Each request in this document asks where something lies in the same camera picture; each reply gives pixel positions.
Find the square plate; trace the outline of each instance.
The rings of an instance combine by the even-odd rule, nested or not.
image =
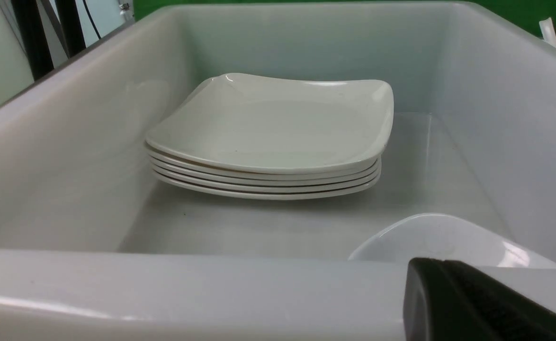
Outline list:
[[[229,73],[200,84],[146,140],[165,153],[218,168],[328,172],[378,158],[393,117],[393,92],[383,81]]]

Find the plate rim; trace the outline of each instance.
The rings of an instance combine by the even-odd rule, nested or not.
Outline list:
[[[353,186],[349,188],[341,188],[338,190],[328,190],[326,192],[312,192],[312,193],[302,193],[302,194],[264,194],[264,193],[259,194],[259,193],[248,193],[248,192],[234,192],[231,190],[223,190],[223,189],[215,189],[215,188],[206,188],[204,186],[198,186],[184,181],[170,179],[155,171],[152,171],[152,173],[154,177],[158,179],[158,181],[162,181],[164,183],[179,188],[193,190],[194,192],[201,192],[201,193],[210,194],[214,196],[239,198],[239,199],[257,199],[257,200],[304,200],[304,199],[320,199],[320,198],[345,196],[347,194],[362,192],[363,190],[367,190],[373,187],[381,177],[381,173],[379,173],[377,177],[375,177],[374,179],[372,179],[367,183],[363,183],[358,186]]]
[[[206,179],[200,179],[196,177],[190,177],[188,175],[182,175],[179,173],[171,172],[170,170],[163,169],[158,166],[152,166],[154,172],[160,173],[161,175],[178,181],[187,182],[190,184],[195,184],[197,186],[204,186],[207,188],[215,188],[221,190],[229,190],[232,192],[247,192],[247,193],[259,193],[259,194],[302,194],[302,193],[315,193],[315,192],[328,192],[331,190],[339,190],[343,188],[355,187],[364,183],[367,183],[377,177],[381,173],[381,168],[375,169],[371,174],[350,181],[342,181],[339,183],[332,184],[318,184],[311,186],[247,186],[242,184],[231,184],[223,183],[219,181],[210,181]]]

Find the plastic bin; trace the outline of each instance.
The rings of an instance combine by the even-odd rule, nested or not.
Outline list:
[[[381,181],[291,203],[154,181],[144,133],[226,72],[389,82]],[[0,108],[0,248],[346,259],[423,212],[556,261],[556,51],[473,4],[166,8]]]

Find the black cable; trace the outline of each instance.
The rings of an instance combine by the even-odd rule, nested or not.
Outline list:
[[[92,17],[90,16],[90,11],[88,10],[88,6],[87,6],[87,0],[82,0],[82,3],[85,6],[85,11],[87,11],[87,15],[89,16],[89,20],[90,20],[90,24],[92,25],[92,28],[95,30],[98,39],[101,39],[101,35],[99,35],[99,31],[97,31],[97,26],[95,26],[95,22],[92,21]]]

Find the black pole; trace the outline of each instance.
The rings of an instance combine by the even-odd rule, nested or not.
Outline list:
[[[85,37],[82,34],[81,18],[78,17],[78,8],[75,0],[58,0],[57,14],[61,22],[65,44],[68,46],[68,58],[77,55],[87,48]]]
[[[53,60],[38,13],[38,5],[36,0],[11,0],[11,3],[29,67],[32,69],[34,80],[39,80],[53,71]]]

